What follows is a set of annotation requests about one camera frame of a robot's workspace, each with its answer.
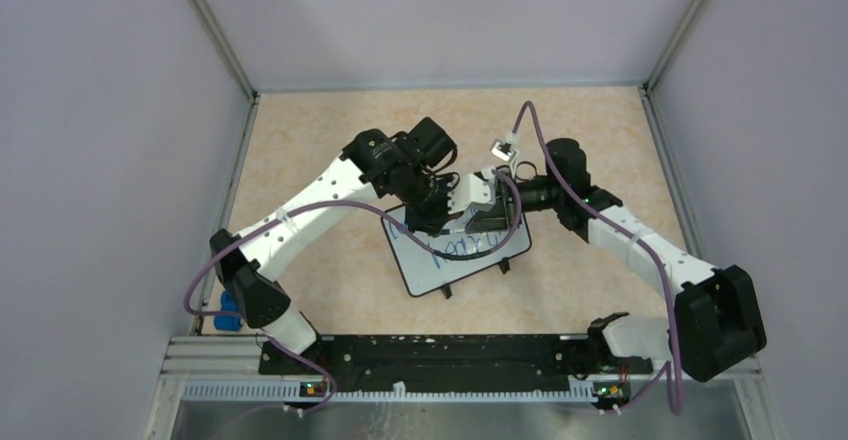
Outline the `black framed whiteboard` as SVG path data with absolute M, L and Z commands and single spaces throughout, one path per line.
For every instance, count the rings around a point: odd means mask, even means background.
M 506 231 L 466 232 L 465 226 L 473 211 L 448 222 L 440 235 L 432 237 L 416 232 L 415 240 L 396 226 L 405 221 L 404 207 L 391 208 L 386 214 L 381 226 L 407 293 L 412 297 L 448 290 L 453 283 L 492 267 L 506 272 L 510 259 L 527 253 L 532 247 L 532 237 L 525 223 L 519 225 L 508 241 L 504 240 Z

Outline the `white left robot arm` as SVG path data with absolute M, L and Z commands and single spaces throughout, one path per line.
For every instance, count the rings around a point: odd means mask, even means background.
M 447 222 L 448 189 L 436 178 L 442 160 L 458 148 L 425 117 L 409 132 L 379 129 L 358 133 L 308 186 L 252 227 L 225 229 L 209 240 L 219 282 L 248 327 L 283 345 L 283 361 L 297 373 L 319 364 L 317 331 L 278 284 L 287 266 L 356 208 L 391 195 L 436 233 Z

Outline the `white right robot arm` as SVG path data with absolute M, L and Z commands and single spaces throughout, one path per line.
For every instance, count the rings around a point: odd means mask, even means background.
M 551 210 L 584 242 L 606 251 L 666 302 L 664 318 L 613 313 L 590 323 L 586 354 L 573 373 L 612 372 L 626 359 L 669 364 L 706 382 L 762 351 L 767 334 L 750 274 L 719 268 L 678 248 L 641 222 L 611 192 L 595 185 L 580 144 L 544 144 L 542 175 L 520 180 L 509 168 L 463 176 L 449 210 L 472 208 L 467 231 L 509 230 L 519 215 Z

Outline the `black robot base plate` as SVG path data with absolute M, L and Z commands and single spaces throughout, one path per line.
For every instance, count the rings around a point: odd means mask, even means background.
M 654 371 L 649 360 L 603 353 L 585 334 L 324 335 L 300 356 L 336 379 L 400 378 L 462 368 L 579 379 Z

